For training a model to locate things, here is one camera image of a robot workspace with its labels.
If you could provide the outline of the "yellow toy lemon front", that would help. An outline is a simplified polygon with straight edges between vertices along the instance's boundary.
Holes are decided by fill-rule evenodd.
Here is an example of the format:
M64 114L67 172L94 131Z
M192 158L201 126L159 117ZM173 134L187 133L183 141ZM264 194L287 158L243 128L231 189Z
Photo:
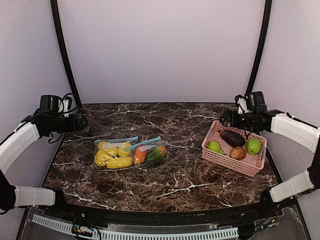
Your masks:
M109 153L99 150L94 156L94 164L97 167L104 167L113 158Z

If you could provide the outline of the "yellow toy lemon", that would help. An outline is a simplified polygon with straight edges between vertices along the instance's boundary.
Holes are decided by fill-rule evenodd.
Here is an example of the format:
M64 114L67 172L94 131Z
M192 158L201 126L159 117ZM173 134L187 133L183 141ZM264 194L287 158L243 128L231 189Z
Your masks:
M112 143L109 143L107 141L101 141L97 144L97 148L99 151L103 151L105 153L108 153L112 156L118 155L118 147L114 147Z
M130 157L131 156L131 151L126 150L127 148L131 147L132 144L128 141L123 142L120 147L118 147L118 156L125 158L125 157Z
M104 167L113 158L109 153L99 150L94 156L94 164L97 167Z

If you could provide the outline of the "large clear zip bag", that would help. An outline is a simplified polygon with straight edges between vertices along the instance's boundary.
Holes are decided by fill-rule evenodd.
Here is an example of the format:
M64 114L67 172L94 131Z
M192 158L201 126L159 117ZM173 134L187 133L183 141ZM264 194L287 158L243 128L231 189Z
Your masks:
M93 166L97 169L118 170L134 165L132 151L129 150L139 137L121 139L98 139L94 141Z

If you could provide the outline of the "orange red toy pepper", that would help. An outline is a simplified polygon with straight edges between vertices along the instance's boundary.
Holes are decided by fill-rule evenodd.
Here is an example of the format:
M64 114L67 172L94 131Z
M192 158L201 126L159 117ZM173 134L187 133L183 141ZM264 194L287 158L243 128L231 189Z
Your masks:
M134 153L134 164L142 165L146 161L147 155L147 150L144 150L142 147L137 148Z

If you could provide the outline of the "small clear zip bag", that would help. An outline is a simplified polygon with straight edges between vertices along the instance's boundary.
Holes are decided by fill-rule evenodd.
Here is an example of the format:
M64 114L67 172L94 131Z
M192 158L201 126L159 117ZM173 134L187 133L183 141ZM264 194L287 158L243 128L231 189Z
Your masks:
M131 153L130 156L132 157L133 164L134 164L135 167L146 167L146 166L154 165L154 164L157 164L157 163L161 162L165 157L162 160L160 160L159 162L156 162L156 163L147 163L147 159L146 159L143 164L135 165L135 163L134 163L134 155L135 155L136 149L142 147L144 150L147 150L147 153L149 153L153 148L155 148L157 146L165 146L165 144L162 141L162 138L160 136L152 138L152 139L149 139L149 140L146 140L146 141L142 141L142 142L136 143L136 144L128 147L126 150L130 151L130 153Z

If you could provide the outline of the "orange toy carrot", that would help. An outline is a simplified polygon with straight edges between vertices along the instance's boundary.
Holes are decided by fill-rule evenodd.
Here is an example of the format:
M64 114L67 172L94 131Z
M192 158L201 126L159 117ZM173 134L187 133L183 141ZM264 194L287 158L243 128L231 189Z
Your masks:
M148 164L157 163L162 160L167 153L167 149L164 145L154 147L148 154L146 162Z

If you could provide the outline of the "yellow toy lemon back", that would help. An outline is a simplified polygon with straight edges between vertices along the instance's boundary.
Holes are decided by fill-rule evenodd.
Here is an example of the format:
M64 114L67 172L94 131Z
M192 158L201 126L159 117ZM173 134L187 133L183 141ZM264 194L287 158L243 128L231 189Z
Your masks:
M132 144L128 141L123 142L120 147L118 147L118 156L125 158L125 157L130 157L131 156L131 151L126 150L127 148L131 147Z

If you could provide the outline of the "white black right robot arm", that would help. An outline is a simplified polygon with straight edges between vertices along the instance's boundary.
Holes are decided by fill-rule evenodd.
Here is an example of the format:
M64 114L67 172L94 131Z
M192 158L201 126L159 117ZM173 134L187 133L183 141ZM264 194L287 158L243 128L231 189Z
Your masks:
M300 197L320 188L320 128L278 109L269 110L261 91L249 92L235 97L237 110L226 110L220 117L225 127L249 132L268 132L286 141L286 157L300 157L298 149L313 157L307 169L273 186L263 194L263 199L279 203L286 199Z

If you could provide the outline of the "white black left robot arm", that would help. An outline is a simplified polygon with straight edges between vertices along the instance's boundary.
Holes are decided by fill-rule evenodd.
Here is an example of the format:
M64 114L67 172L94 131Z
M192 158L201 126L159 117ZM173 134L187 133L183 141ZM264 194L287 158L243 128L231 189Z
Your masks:
M46 94L40 98L39 107L31 115L26 116L0 143L0 213L6 214L16 208L51 207L64 204L65 196L62 190L45 187L28 186L21 181L10 182L7 178L18 169L23 157L29 163L22 164L27 170L32 165L40 163L36 157L44 153L32 153L33 145L43 137L48 137L48 143L54 144L59 136L65 133L78 132L85 129L88 122L78 112L80 105L74 93L63 97Z

